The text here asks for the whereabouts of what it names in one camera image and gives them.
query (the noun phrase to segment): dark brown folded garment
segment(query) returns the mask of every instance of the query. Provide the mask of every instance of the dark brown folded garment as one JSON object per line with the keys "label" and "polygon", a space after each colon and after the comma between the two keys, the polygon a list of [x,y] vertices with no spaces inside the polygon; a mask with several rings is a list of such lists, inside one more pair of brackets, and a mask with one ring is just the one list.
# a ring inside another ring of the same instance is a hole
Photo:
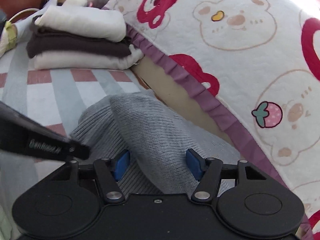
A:
{"label": "dark brown folded garment", "polygon": [[131,55],[129,38],[125,38],[121,42],[112,42],[106,39],[87,38],[56,31],[47,27],[38,27],[35,25],[35,20],[40,16],[33,18],[30,27],[33,33],[27,44],[29,58],[48,50],[82,51],[119,58]]}

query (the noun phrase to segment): gray ribbed garment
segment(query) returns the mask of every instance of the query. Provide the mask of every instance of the gray ribbed garment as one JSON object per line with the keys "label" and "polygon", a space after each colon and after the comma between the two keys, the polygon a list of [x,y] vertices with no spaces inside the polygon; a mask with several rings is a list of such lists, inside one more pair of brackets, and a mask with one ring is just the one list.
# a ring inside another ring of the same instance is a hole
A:
{"label": "gray ribbed garment", "polygon": [[[130,150],[131,164],[119,182],[126,196],[190,196],[198,182],[186,165],[188,148],[204,158],[212,156],[229,164],[236,164],[240,158],[231,145],[186,121],[150,91],[105,97],[83,113],[71,136],[91,147],[92,154],[85,164]],[[232,186],[223,180],[220,193]]]}

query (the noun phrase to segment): blue gripper pad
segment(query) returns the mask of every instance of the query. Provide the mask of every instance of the blue gripper pad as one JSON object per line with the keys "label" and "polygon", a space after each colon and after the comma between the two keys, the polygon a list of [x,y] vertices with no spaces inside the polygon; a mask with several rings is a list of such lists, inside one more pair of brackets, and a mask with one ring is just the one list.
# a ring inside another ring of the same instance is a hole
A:
{"label": "blue gripper pad", "polygon": [[127,150],[115,163],[113,177],[115,181],[121,180],[130,164],[130,152]]}
{"label": "blue gripper pad", "polygon": [[189,170],[197,181],[200,181],[204,175],[204,171],[201,169],[200,160],[194,156],[192,151],[197,154],[193,149],[186,151],[186,161]]}

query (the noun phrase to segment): bear print blanket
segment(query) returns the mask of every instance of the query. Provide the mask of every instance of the bear print blanket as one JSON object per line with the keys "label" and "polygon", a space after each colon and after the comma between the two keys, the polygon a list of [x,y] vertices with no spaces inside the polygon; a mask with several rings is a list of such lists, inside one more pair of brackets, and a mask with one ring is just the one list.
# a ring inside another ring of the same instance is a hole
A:
{"label": "bear print blanket", "polygon": [[320,239],[320,21],[291,0],[110,0],[106,7],[241,122],[303,201]]}

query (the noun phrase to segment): pink square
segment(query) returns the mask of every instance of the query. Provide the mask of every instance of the pink square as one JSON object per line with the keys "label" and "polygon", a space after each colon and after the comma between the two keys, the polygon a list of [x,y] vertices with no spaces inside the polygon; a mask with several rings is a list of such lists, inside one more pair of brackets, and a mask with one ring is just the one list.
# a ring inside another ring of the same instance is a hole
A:
{"label": "pink square", "polygon": [[46,128],[50,129],[51,131],[54,131],[62,136],[67,136],[66,131],[64,130],[64,127],[62,123],[54,124],[54,125],[48,125]]}
{"label": "pink square", "polygon": [[90,69],[71,69],[75,82],[97,81]]}
{"label": "pink square", "polygon": [[7,73],[0,74],[0,88],[4,87],[6,79],[7,79]]}
{"label": "pink square", "polygon": [[123,71],[109,71],[117,82],[132,82],[132,80]]}
{"label": "pink square", "polygon": [[28,85],[51,83],[50,70],[30,70],[28,71]]}

